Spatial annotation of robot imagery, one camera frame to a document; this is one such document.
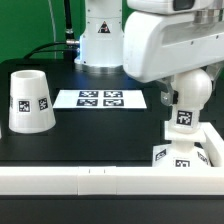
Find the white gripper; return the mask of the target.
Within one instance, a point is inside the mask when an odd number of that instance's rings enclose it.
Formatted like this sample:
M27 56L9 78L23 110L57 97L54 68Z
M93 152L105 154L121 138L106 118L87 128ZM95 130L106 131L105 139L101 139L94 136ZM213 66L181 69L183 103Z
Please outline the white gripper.
M173 104L175 74L224 61L224 21L193 23L194 14L132 13L125 24L123 67L137 81L161 79L161 102Z

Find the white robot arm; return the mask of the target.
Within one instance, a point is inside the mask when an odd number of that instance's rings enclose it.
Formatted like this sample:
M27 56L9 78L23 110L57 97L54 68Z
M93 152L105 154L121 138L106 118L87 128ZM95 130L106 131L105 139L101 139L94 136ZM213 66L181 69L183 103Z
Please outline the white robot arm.
M224 70L224 0L86 0L79 68L118 68L147 83L204 68L215 80Z

